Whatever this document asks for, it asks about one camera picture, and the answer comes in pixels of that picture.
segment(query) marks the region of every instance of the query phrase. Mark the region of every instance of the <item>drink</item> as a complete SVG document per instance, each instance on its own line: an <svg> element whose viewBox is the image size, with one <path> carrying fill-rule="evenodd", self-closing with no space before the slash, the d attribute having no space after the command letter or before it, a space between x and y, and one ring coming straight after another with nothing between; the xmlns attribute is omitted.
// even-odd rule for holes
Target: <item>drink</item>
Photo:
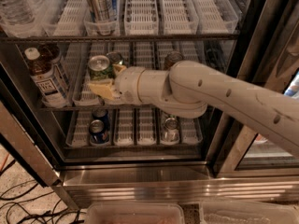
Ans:
<svg viewBox="0 0 299 224"><path fill-rule="evenodd" d="M0 17L7 25L22 25L34 21L26 0L0 0Z"/></svg>
<svg viewBox="0 0 299 224"><path fill-rule="evenodd" d="M87 0L96 22L116 20L116 0Z"/></svg>
<svg viewBox="0 0 299 224"><path fill-rule="evenodd" d="M101 120L105 124L105 127L107 127L107 129L110 130L110 121L108 111L106 109L95 109L93 111L93 119Z"/></svg>
<svg viewBox="0 0 299 224"><path fill-rule="evenodd" d="M93 144L104 144L109 140L109 134L104 122L99 119L92 121L89 132Z"/></svg>
<svg viewBox="0 0 299 224"><path fill-rule="evenodd" d="M296 74L288 89L284 92L284 95L293 97L297 92L299 92L299 72Z"/></svg>
<svg viewBox="0 0 299 224"><path fill-rule="evenodd" d="M184 60L184 56L178 51L172 51L164 59L164 70L169 70L175 63Z"/></svg>
<svg viewBox="0 0 299 224"><path fill-rule="evenodd" d="M55 65L58 69L64 89L69 89L69 79L65 71L64 65L61 63L62 54L56 44L44 44L38 48L42 58L46 61Z"/></svg>
<svg viewBox="0 0 299 224"><path fill-rule="evenodd" d="M119 52L112 51L106 55L111 64L124 64L124 60Z"/></svg>
<svg viewBox="0 0 299 224"><path fill-rule="evenodd" d="M179 142L179 125L176 116L161 112L162 135L161 142L164 145L174 145Z"/></svg>
<svg viewBox="0 0 299 224"><path fill-rule="evenodd" d="M106 56L93 56L88 62L91 80L114 78L113 68Z"/></svg>
<svg viewBox="0 0 299 224"><path fill-rule="evenodd" d="M67 105L66 91L62 86L57 68L45 62L36 48L25 51L29 60L29 73L42 95L50 106L62 107Z"/></svg>

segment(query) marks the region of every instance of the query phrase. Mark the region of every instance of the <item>floor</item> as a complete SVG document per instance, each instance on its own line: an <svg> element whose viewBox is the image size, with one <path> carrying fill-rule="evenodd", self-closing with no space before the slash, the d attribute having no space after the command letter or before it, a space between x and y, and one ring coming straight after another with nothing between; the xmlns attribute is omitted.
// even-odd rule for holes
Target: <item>floor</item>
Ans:
<svg viewBox="0 0 299 224"><path fill-rule="evenodd" d="M7 151L0 145L0 165L3 163L7 157ZM6 165L4 169L13 161L14 159L9 155L7 158ZM22 184L10 191L7 190L13 188L16 185ZM34 187L36 182L34 179L27 174L27 172L17 163L15 162L10 168L3 172L0 176L0 223L1 224L16 224L20 223L20 221L27 217L29 214L45 214L47 211L50 211L50 217L44 217L44 220L41 218L35 220L34 218L23 221L22 223L82 223L81 221L74 221L77 213L69 213L69 210L64 211L59 216L52 219L52 213L58 213L60 211L65 210L66 206L63 202L60 202L60 198L52 192L51 188L42 188L37 185L34 189L32 189L26 195L16 199L16 200L2 200L10 199L19 195L22 195L28 189ZM23 202L27 200L34 199L36 197L40 197L39 199L33 200L31 202ZM84 220L85 215L81 214L78 220Z"/></svg>

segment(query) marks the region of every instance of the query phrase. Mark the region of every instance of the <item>stainless steel panel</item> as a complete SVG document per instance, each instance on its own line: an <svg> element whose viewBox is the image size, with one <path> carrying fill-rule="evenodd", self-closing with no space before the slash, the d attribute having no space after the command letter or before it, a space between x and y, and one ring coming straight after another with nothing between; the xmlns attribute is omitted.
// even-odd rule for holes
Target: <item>stainless steel panel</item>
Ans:
<svg viewBox="0 0 299 224"><path fill-rule="evenodd" d="M296 175L214 178L206 166L175 163L69 171L61 189L80 208L105 201L180 204L215 198L290 201L299 197L299 180Z"/></svg>

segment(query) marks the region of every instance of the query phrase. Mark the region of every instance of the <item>refrigerator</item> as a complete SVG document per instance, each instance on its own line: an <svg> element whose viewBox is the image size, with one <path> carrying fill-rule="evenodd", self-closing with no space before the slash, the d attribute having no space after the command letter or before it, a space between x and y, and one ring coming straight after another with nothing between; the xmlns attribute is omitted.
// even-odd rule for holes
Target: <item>refrigerator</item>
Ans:
<svg viewBox="0 0 299 224"><path fill-rule="evenodd" d="M58 29L68 1L48 1L42 33L23 37L23 31L10 34L2 25L6 32L0 37L0 142L40 185L51 187L75 209L110 201L298 199L299 161L283 144L210 105L201 117L178 118L179 140L169 144L159 108L111 103L94 95L86 82L93 56L117 51L128 67L163 70L166 55L176 50L185 60L284 93L299 67L299 0L225 0L233 11L225 31L213 27L215 21L205 23L195 0L183 0L189 30L167 23L164 0L149 0L155 19L140 30L133 23L138 18L133 16L135 0L118 0L117 22L109 35L94 27L86 0L79 0L77 16L69 15L66 28ZM215 1L221 17L228 16ZM27 48L48 43L61 49L70 77L64 107L43 100L24 56ZM110 122L104 146L94 145L88 130L98 108L108 111Z"/></svg>

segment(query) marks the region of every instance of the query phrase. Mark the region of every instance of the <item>robotic arm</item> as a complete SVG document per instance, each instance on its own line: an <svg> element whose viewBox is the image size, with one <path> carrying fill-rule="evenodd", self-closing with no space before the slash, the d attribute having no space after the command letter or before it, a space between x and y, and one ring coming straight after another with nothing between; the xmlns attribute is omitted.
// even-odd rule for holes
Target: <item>robotic arm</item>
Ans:
<svg viewBox="0 0 299 224"><path fill-rule="evenodd" d="M125 104L153 104L183 118L199 117L212 105L299 157L299 103L290 97L192 61L170 71L130 67L115 86Z"/></svg>

